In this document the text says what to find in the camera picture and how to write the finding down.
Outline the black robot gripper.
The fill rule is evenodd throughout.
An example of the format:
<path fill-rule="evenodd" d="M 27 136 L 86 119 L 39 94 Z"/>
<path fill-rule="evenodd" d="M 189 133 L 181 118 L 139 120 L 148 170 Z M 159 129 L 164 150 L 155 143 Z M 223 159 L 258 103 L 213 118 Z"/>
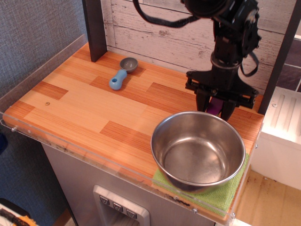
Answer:
<path fill-rule="evenodd" d="M 259 92 L 241 80 L 238 66 L 212 66 L 210 71 L 188 71 L 186 89 L 196 94 L 197 110 L 205 112 L 211 97 L 223 100 L 221 118 L 225 121 L 233 114 L 236 107 L 252 109 Z"/>

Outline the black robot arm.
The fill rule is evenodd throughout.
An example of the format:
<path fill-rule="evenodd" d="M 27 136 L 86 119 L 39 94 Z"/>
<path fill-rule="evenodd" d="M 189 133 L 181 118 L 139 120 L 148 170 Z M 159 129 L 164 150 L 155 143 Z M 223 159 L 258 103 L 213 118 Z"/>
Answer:
<path fill-rule="evenodd" d="M 210 71 L 186 73 L 186 88 L 196 94 L 197 110 L 220 114 L 227 121 L 236 107 L 252 108 L 259 92 L 238 75 L 242 61 L 258 48 L 258 3 L 255 0 L 185 0 L 187 10 L 196 18 L 210 18 L 214 25 L 215 47 Z"/>

